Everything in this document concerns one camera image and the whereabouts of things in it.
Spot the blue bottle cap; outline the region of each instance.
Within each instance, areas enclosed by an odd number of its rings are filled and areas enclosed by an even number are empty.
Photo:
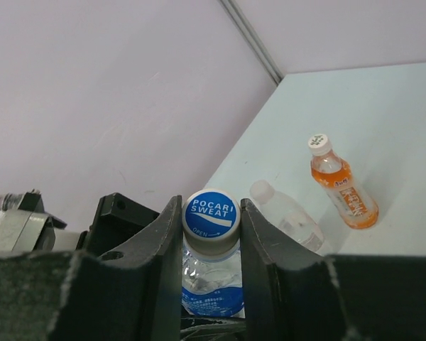
[[[223,190],[206,189],[183,205],[185,243],[195,256],[219,260],[239,247],[240,206]]]

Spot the white tabletop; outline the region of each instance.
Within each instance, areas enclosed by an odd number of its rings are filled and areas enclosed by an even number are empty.
[[[317,133],[378,202],[374,227],[349,229],[311,178]],[[426,255],[426,63],[285,77],[206,187],[241,199],[259,179],[295,198],[339,253]]]

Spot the white bottle cap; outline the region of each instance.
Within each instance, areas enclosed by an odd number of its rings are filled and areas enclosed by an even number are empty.
[[[264,205],[275,195],[275,189],[268,181],[258,180],[251,186],[249,194],[259,205]]]
[[[186,247],[197,258],[227,258],[239,248],[240,217],[240,206],[228,193],[216,189],[194,193],[182,209]]]
[[[314,156],[325,155],[332,150],[332,143],[325,134],[317,134],[309,139],[307,145]]]

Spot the plastic water bottle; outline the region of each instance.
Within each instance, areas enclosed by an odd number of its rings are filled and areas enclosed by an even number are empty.
[[[275,190],[267,181],[256,181],[250,189],[262,215],[290,238],[313,252],[324,245],[324,235],[303,207],[285,193]],[[322,253],[330,247],[325,243]]]
[[[244,317],[240,215],[238,202],[215,189],[183,206],[182,304],[193,315]]]
[[[335,152],[327,135],[314,135],[307,142],[312,153],[311,174],[352,229],[366,229],[378,219],[378,206],[352,175],[350,165]]]

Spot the orange juice bottle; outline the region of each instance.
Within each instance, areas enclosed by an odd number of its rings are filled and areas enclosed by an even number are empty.
[[[341,218],[352,229],[366,229],[377,222],[376,202],[354,179],[349,164],[333,152],[327,135],[308,141],[312,177],[324,188]]]

